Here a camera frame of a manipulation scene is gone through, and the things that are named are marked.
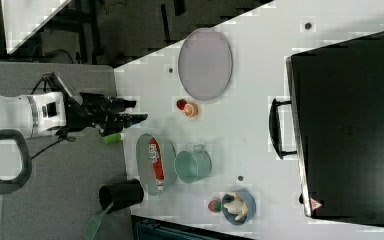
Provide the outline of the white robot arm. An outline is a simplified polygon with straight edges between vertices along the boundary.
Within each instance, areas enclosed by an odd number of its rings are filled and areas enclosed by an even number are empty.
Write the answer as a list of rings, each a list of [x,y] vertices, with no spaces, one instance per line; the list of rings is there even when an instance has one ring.
[[[125,111],[135,106],[132,100],[91,93],[0,96],[0,195],[21,189],[30,178],[34,156],[28,139],[69,141],[71,132],[88,127],[107,137],[147,119]]]

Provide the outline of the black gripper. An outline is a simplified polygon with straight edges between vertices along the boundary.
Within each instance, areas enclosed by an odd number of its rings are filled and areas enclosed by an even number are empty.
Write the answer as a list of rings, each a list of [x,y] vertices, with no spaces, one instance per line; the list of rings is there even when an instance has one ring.
[[[66,125],[64,134],[80,132],[87,127],[97,125],[101,135],[120,132],[148,118],[147,114],[119,114],[127,108],[134,108],[136,100],[105,96],[102,94],[80,93],[83,102],[79,104],[73,98],[64,98]]]

